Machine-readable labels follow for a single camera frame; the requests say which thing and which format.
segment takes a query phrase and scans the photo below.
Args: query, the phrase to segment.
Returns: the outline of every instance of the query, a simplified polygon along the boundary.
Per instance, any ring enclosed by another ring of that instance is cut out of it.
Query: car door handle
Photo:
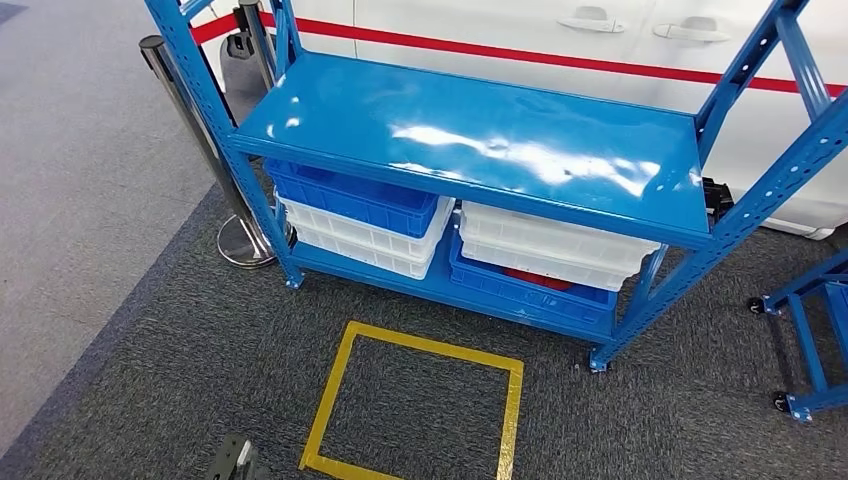
[[[718,22],[711,17],[687,17],[680,25],[663,23],[654,26],[654,35],[671,40],[691,40],[716,43],[730,40],[730,35],[718,29]]]
[[[627,29],[622,21],[609,17],[603,8],[589,5],[577,7],[572,16],[563,17],[557,23],[576,30],[602,33],[621,33]]]

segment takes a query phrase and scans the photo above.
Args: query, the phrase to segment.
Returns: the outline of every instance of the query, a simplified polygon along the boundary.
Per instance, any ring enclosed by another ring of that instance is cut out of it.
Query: stanchion base
[[[258,241],[263,245],[254,245],[236,215],[224,222],[221,230],[218,231],[218,251],[221,256],[233,265],[244,269],[264,267],[277,260],[265,239],[260,238]]]

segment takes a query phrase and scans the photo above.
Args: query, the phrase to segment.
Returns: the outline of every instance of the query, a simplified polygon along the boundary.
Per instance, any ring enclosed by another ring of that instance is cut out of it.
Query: stanchion post
[[[148,66],[168,93],[186,128],[197,142],[207,166],[224,192],[227,203],[233,209],[234,215],[221,226],[218,232],[218,251],[227,261],[242,268],[258,268],[272,263],[276,256],[256,224],[229,169],[220,160],[218,149],[199,119],[194,102],[186,93],[185,86],[181,83],[175,69],[170,68],[171,62],[164,40],[159,35],[150,35],[143,38],[138,46]]]
[[[253,51],[256,58],[259,60],[259,71],[262,73],[262,80],[265,81],[265,87],[268,90],[274,86],[274,70],[276,69],[277,60],[274,46],[271,45],[271,39],[268,38],[268,32],[262,25],[262,19],[259,13],[262,11],[261,0],[239,0],[239,6],[244,11],[244,16],[247,18],[247,28],[250,30],[250,42],[253,44]]]

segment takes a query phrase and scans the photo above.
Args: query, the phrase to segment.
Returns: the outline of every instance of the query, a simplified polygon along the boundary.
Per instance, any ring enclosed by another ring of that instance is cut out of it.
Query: white plastic crate
[[[462,239],[462,256],[484,263],[558,278],[612,292],[621,290],[621,284],[630,276],[629,273],[612,273],[591,267],[563,263],[550,257],[516,252],[501,245],[477,243],[466,240],[464,237]]]
[[[439,198],[436,213],[422,238],[412,238],[367,223],[277,197],[298,241],[354,260],[421,280],[450,219],[455,200]]]
[[[534,252],[552,260],[588,268],[626,273],[626,276],[638,273],[645,255],[660,246],[657,242],[641,238],[472,202],[462,202],[462,212],[461,234],[465,241],[506,245],[513,250]],[[577,279],[566,280],[579,282]]]
[[[356,245],[403,257],[410,262],[423,262],[432,256],[456,203],[453,198],[440,197],[436,213],[424,236],[413,238],[279,196],[277,200],[286,206],[286,219],[298,229],[305,227],[318,230]]]
[[[425,258],[424,261],[411,262],[400,256],[391,255],[370,247],[363,247],[362,245],[334,237],[332,234],[320,230],[314,230],[303,225],[295,225],[294,222],[292,222],[292,225],[297,229],[298,242],[305,242],[359,262],[367,263],[368,265],[374,265],[375,267],[380,267],[406,277],[412,277],[416,280],[421,280],[427,276],[427,270],[433,261],[433,254],[436,253],[434,248],[430,252],[430,256]]]

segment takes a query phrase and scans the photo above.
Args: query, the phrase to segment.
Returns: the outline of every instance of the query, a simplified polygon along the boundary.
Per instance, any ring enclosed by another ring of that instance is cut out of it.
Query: red stripe
[[[268,27],[273,27],[274,16],[270,13],[263,12],[262,23]],[[236,28],[238,28],[238,26],[236,25],[235,17],[233,15],[227,15],[213,20],[201,27],[193,28],[192,34],[194,35],[195,41],[198,44],[201,44]],[[503,58],[507,60],[518,60],[522,62],[542,63],[546,65],[558,65],[562,67],[582,68],[586,70],[622,73],[625,75],[638,75],[642,77],[653,77],[667,80],[683,80],[686,82],[715,84],[718,83],[721,78],[721,74],[713,72],[700,72],[697,70],[683,70],[679,68],[639,65],[634,63],[609,62],[606,60],[568,57],[549,53],[527,52],[523,50],[513,50],[511,48],[489,47],[484,45],[475,45],[472,43],[419,37],[417,35],[372,30],[370,28],[339,25],[337,23],[321,22],[305,18],[297,19],[297,28],[302,33],[314,33],[330,37],[350,38],[354,40],[386,43],[389,45],[400,45],[404,47],[424,48],[443,52],[463,53],[467,55],[479,55],[483,57]],[[845,89],[845,85],[828,85],[827,87],[830,94],[834,97],[839,95]],[[758,90],[772,90],[776,92],[798,92],[798,87],[795,82],[792,80],[782,80],[778,78],[754,78],[751,81],[750,88]]]
[[[209,23],[204,23],[199,27],[189,28],[189,31],[191,31],[191,36],[194,37],[194,43],[201,45],[236,29],[238,29],[236,16],[231,13]]]

